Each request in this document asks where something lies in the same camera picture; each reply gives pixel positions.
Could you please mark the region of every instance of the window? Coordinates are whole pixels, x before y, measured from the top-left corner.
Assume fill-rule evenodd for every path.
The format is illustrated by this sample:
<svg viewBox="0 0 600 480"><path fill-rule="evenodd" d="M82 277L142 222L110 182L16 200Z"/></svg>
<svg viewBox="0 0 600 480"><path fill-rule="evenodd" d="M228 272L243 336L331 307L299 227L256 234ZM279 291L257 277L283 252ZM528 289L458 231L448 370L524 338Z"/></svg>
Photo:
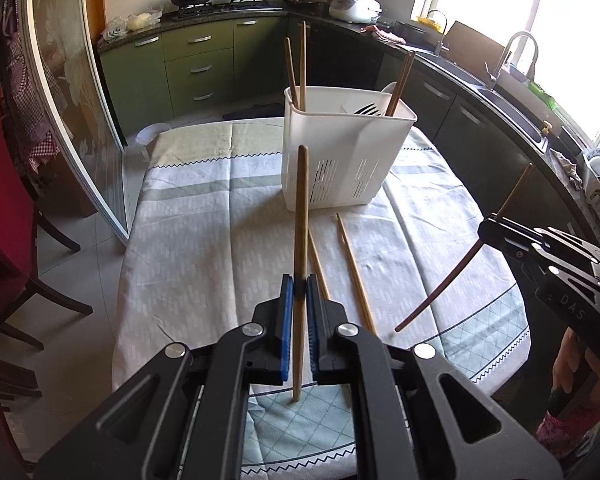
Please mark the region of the window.
<svg viewBox="0 0 600 480"><path fill-rule="evenodd" d="M420 4L424 12L442 10L449 25L459 20L502 45L518 30L531 31L540 49L535 81L592 142L600 142L600 0L420 0ZM523 72L533 55L531 42L525 46L520 50L514 43L510 58Z"/></svg>

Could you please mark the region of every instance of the hand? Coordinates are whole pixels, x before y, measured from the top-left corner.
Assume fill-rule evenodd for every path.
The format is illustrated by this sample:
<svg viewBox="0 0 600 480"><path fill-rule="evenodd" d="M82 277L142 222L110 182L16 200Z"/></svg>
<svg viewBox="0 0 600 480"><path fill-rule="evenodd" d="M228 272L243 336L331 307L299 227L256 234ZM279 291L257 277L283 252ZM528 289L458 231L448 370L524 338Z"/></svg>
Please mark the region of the hand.
<svg viewBox="0 0 600 480"><path fill-rule="evenodd" d="M600 359L588 348L585 351L585 359L598 376L598 382L589 394L588 402L583 404L586 408L593 408L600 405ZM570 393L573 387L573 374L579 365L578 337L571 328L568 328L562 337L560 351L554 362L554 390L561 386L565 393Z"/></svg>

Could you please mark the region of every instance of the sink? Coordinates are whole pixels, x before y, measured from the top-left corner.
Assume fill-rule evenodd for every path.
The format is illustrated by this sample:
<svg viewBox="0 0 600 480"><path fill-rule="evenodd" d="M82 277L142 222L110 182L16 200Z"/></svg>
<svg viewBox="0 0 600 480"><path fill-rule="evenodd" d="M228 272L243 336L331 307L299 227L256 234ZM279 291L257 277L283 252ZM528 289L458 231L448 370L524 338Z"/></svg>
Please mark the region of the sink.
<svg viewBox="0 0 600 480"><path fill-rule="evenodd" d="M489 90L487 88L476 88L475 91L477 91L478 94L487 99L487 101L493 104L498 110L516 123L517 126L519 126L526 133L526 136L536 143L536 145L541 147L544 144L545 138L540 134L540 131L533 126L529 119L520 113L517 108L513 107L507 100L493 90Z"/></svg>
<svg viewBox="0 0 600 480"><path fill-rule="evenodd" d="M448 59L444 57L435 56L434 54L430 54L428 52L418 52L418 56L423 57L424 59L432 62L433 64L438 65L441 69L446 70L451 75L461 79L465 83L469 83L471 85L483 85L483 82L480 81L477 77L469 74L466 70L460 68L458 65L451 63Z"/></svg>

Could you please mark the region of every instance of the dish rack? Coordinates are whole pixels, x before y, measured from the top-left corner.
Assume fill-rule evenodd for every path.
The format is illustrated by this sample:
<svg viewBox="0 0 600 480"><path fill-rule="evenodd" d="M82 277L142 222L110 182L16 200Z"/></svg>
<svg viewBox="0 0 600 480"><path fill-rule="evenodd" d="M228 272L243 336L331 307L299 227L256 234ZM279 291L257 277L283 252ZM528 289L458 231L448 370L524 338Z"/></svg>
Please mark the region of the dish rack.
<svg viewBox="0 0 600 480"><path fill-rule="evenodd" d="M302 112L285 89L281 180L289 211L296 208L302 144L309 150L309 209L371 202L417 117L402 100L393 117L354 112L373 104L384 114L390 98L385 92L309 86Z"/></svg>

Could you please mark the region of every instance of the kitchen cabinet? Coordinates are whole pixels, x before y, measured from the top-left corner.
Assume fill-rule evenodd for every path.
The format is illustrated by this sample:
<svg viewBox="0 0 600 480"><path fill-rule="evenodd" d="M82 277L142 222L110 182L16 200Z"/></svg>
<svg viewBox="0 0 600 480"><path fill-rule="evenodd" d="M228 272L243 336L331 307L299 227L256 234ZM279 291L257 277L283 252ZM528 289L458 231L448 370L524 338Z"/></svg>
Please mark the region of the kitchen cabinet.
<svg viewBox="0 0 600 480"><path fill-rule="evenodd" d="M384 55L376 81L380 91L395 81L400 73L402 59ZM456 94L439 81L412 67L402 92L402 100L415 112L418 120L415 126L433 140L453 104Z"/></svg>
<svg viewBox="0 0 600 480"><path fill-rule="evenodd" d="M235 99L282 90L286 29L286 17L234 20Z"/></svg>
<svg viewBox="0 0 600 480"><path fill-rule="evenodd" d="M200 23L168 30L162 35L162 41L165 61L232 48L234 46L233 20Z"/></svg>
<svg viewBox="0 0 600 480"><path fill-rule="evenodd" d="M307 39L307 84L372 90L382 52L371 43L328 25L312 22Z"/></svg>
<svg viewBox="0 0 600 480"><path fill-rule="evenodd" d="M507 134L459 97L433 143L484 215L500 208L529 163Z"/></svg>
<svg viewBox="0 0 600 480"><path fill-rule="evenodd" d="M286 35L289 38L289 41L291 42L291 57L294 62L294 75L296 77L296 84L300 84L300 31L302 29L302 22L304 21L304 18L290 16L289 25L286 32ZM311 23L306 22L306 25L306 36L308 39L311 35ZM286 77L285 72L285 87L286 86L288 86L288 79Z"/></svg>
<svg viewBox="0 0 600 480"><path fill-rule="evenodd" d="M234 50L225 48L166 63L176 116L231 101L234 96Z"/></svg>
<svg viewBox="0 0 600 480"><path fill-rule="evenodd" d="M159 34L104 52L100 60L125 137L173 119Z"/></svg>
<svg viewBox="0 0 600 480"><path fill-rule="evenodd" d="M530 162L507 133L460 97L455 98L433 143L485 216L500 208ZM570 224L576 236L584 236L539 168L526 180L505 216L526 226L551 226L565 232Z"/></svg>

